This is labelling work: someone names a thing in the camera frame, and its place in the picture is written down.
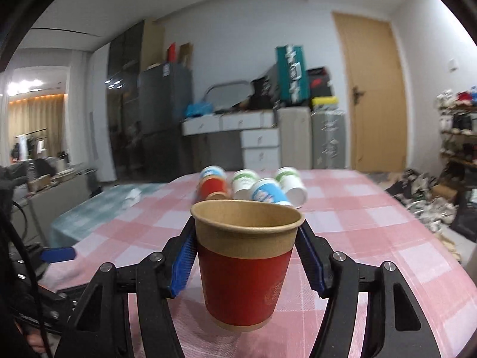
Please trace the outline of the person's left hand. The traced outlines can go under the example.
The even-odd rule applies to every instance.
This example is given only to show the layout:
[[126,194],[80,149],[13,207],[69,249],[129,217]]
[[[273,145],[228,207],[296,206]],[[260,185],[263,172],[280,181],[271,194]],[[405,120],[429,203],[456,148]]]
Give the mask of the person's left hand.
[[27,343],[30,345],[33,351],[39,354],[45,353],[44,342],[40,335],[29,334],[27,336]]

